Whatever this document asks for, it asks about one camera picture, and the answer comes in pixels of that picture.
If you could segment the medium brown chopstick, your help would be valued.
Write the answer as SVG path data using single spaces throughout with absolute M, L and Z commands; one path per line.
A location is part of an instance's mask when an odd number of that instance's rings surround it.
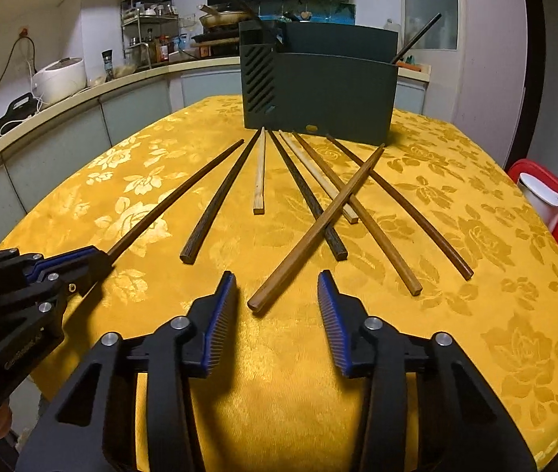
M 267 277 L 262 286 L 255 291 L 255 294 L 247 302 L 247 307 L 255 314 L 261 313 L 274 302 L 288 283 L 293 279 L 298 271 L 303 267 L 310 254 L 313 253 L 321 241 L 324 231 L 339 217 L 342 207 L 348 203 L 349 197 L 356 194 L 370 172 L 381 158 L 384 146 L 378 146 L 369 158 L 359 167 L 357 173 L 349 179 L 344 188 L 340 189 L 339 194 L 319 216 L 303 237 L 294 246 L 273 273 Z

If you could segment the white rice cooker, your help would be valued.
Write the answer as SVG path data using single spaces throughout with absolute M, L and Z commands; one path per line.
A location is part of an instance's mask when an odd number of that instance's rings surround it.
M 64 57 L 38 70 L 31 84 L 33 96 L 44 105 L 55 105 L 87 87 L 85 62 L 81 57 Z

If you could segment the white lidded jug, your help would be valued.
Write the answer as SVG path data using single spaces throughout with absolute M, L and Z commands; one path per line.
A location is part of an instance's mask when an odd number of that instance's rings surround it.
M 558 192 L 540 179 L 521 173 L 517 185 L 550 232 L 558 225 Z

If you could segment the long brown chopstick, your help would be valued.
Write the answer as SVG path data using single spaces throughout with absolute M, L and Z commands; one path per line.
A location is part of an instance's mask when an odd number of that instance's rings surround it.
M 303 138 L 300 138 L 296 132 L 293 132 L 292 135 L 296 138 L 296 141 L 301 145 L 301 147 L 308 152 L 308 155 L 312 158 L 312 160 L 318 164 L 318 167 L 329 178 L 333 185 L 338 190 L 343 189 L 345 183 L 325 162 L 325 160 Z M 418 296 L 422 291 L 421 282 L 418 280 L 416 275 L 414 275 L 414 272 L 411 270 L 410 266 L 406 263 L 396 247 L 392 244 L 388 236 L 384 233 L 384 230 L 379 227 L 379 225 L 375 222 L 375 219 L 372 218 L 369 211 L 366 210 L 362 203 L 360 203 L 355 194 L 348 198 L 348 203 L 356 211 L 358 218 L 362 220 L 366 229 L 369 230 L 373 239 L 387 256 L 392 266 L 399 274 L 399 277 L 403 280 L 403 283 L 410 294 L 412 296 Z

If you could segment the golden pan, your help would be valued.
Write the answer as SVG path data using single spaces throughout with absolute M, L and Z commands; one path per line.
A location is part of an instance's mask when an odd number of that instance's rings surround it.
M 203 13 L 199 18 L 204 29 L 229 27 L 239 22 L 250 20 L 251 15 L 243 11 L 218 11 L 214 7 L 201 4 L 198 9 Z

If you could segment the dark brown chopstick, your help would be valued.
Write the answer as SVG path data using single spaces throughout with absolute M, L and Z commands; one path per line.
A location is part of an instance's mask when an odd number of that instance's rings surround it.
M 219 185 L 219 188 L 212 197 L 209 205 L 202 213 L 201 218 L 199 218 L 197 225 L 195 225 L 194 230 L 192 230 L 192 233 L 190 234 L 180 253 L 180 259 L 184 264 L 195 263 L 200 248 L 205 238 L 209 234 L 210 228 L 212 227 L 220 208 L 225 202 L 225 198 L 229 194 L 235 180 L 237 180 L 237 177 L 240 174 L 240 171 L 242 170 L 244 164 L 246 163 L 250 152 L 252 152 L 253 146 L 257 144 L 262 131 L 262 128 L 259 128 L 257 131 L 255 131 L 255 135 L 247 143 L 244 151 L 238 156 L 237 160 L 230 168 L 229 173 L 227 174 L 227 176 L 225 176 L 225 179 L 222 180 L 222 184 Z

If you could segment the dark green utensil holder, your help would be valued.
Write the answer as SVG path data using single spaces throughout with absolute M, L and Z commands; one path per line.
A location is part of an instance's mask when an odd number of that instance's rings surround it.
M 388 142 L 397 33 L 353 24 L 240 24 L 244 124 Z

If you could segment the black textured chopstick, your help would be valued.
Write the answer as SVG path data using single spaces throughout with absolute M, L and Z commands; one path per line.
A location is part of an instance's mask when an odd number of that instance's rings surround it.
M 279 143 L 279 140 L 276 138 L 273 131 L 270 131 L 270 139 L 273 141 L 273 145 L 276 146 L 281 159 L 285 163 L 285 166 L 288 167 L 288 171 L 295 181 L 301 196 L 305 200 L 305 203 L 307 203 L 313 217 L 318 218 L 323 214 L 321 204 L 316 199 L 303 175 L 300 174 L 300 171 L 298 171 L 298 168 L 293 160 L 288 156 L 288 152 L 286 152 L 283 146 Z M 323 236 L 336 261 L 344 261 L 348 258 L 348 251 L 333 226 L 328 225 L 324 230 Z

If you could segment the brown wooden chopstick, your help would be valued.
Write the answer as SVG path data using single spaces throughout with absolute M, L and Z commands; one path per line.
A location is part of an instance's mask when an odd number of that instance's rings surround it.
M 348 156 L 349 159 L 352 159 L 358 166 L 363 164 L 363 161 L 355 155 L 354 152 L 350 151 L 348 147 L 342 145 L 338 142 L 335 138 L 331 136 L 326 136 L 327 140 L 333 143 L 336 148 L 341 149 L 345 156 Z M 318 162 L 327 177 L 336 184 L 336 181 L 342 182 L 338 175 L 336 175 L 331 167 L 329 167 L 322 159 Z M 381 177 L 380 174 L 377 174 L 376 171 L 371 171 L 370 174 L 371 178 L 373 178 L 377 184 L 379 184 L 388 195 L 390 195 L 401 207 L 404 211 L 416 222 L 423 231 L 432 239 L 432 241 L 439 247 L 439 249 L 445 254 L 445 256 L 450 260 L 453 264 L 455 269 L 459 271 L 459 274 L 462 275 L 462 278 L 465 280 L 470 280 L 474 274 L 473 269 L 471 266 L 465 261 L 464 258 L 456 251 L 456 249 L 451 245 L 451 243 L 434 227 L 429 220 L 423 216 L 423 214 L 416 208 L 412 203 L 408 201 L 396 188 L 386 180 L 384 177 Z

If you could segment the yellow floral tablecloth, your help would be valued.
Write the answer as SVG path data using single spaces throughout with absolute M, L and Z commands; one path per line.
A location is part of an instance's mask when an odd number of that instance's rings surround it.
M 108 331 L 155 331 L 212 293 L 223 273 L 247 301 L 313 222 L 279 152 L 265 154 L 264 207 L 252 211 L 250 156 L 194 264 L 181 249 L 218 186 L 222 164 L 163 214 L 117 261 L 103 297 L 68 307 L 65 341 L 33 372 L 52 397 Z M 316 299 L 318 274 L 404 334 L 447 331 L 501 398 L 540 466 L 558 452 L 558 244 L 498 164 L 453 125 L 397 111 L 376 167 L 462 255 L 465 280 L 375 180 L 359 200 L 422 284 L 412 296 L 362 224 L 336 231 L 348 251 L 321 245 L 262 315 L 246 306 L 218 367 L 192 383 L 202 455 L 211 471 L 345 471 L 366 385 L 333 364 Z

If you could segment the metal kitchen rack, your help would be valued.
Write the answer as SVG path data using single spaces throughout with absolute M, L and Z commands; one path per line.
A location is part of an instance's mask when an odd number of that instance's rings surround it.
M 179 13 L 174 0 L 119 0 L 123 54 L 138 70 L 170 62 L 179 50 Z

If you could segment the pale bamboo chopstick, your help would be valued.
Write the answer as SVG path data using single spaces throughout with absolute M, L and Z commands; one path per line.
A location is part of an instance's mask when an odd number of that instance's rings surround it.
M 265 211 L 264 207 L 264 177 L 265 177 L 265 150 L 266 150 L 266 133 L 265 129 L 261 129 L 258 144 L 258 162 L 255 170 L 255 192 L 253 192 L 252 211 L 254 215 L 262 215 Z
M 309 158 L 306 152 L 303 151 L 295 142 L 288 136 L 288 134 L 283 131 L 279 132 L 279 136 L 283 143 L 292 150 L 297 159 L 300 160 L 301 164 L 306 167 L 306 170 L 312 175 L 312 177 L 321 185 L 321 188 L 325 193 L 331 198 L 335 199 L 339 190 L 331 183 L 331 181 L 321 172 L 321 170 L 314 164 L 314 162 Z M 357 213 L 351 206 L 345 205 L 342 209 L 342 214 L 344 218 L 351 224 L 355 225 L 359 222 Z

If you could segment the black countertop appliance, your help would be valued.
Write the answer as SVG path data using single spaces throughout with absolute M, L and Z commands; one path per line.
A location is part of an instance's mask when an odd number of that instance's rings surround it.
M 37 113 L 38 99 L 28 92 L 8 105 L 6 113 L 0 118 L 0 137 Z

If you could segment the white plastic bottle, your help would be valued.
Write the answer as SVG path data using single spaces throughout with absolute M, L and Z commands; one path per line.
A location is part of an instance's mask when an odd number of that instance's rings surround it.
M 402 33 L 401 25 L 391 18 L 388 18 L 386 20 L 386 23 L 384 24 L 384 28 L 388 31 L 396 33 L 397 35 L 401 35 Z

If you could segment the reddish brown chopstick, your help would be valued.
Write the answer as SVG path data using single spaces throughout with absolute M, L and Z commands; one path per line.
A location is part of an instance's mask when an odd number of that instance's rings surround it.
M 244 144 L 244 140 L 240 138 L 234 142 L 227 149 L 222 151 L 215 158 L 211 159 L 209 163 L 203 165 L 199 171 L 196 171 L 192 176 L 183 181 L 177 189 L 174 189 L 167 195 L 160 203 L 158 203 L 152 210 L 150 210 L 141 220 L 134 225 L 116 244 L 107 251 L 107 256 L 114 264 L 121 255 L 131 247 L 131 245 L 153 224 L 160 218 L 176 201 L 192 189 L 199 181 L 201 181 L 207 174 L 210 174 L 214 168 L 225 161 L 232 155 L 235 150 L 239 149 Z

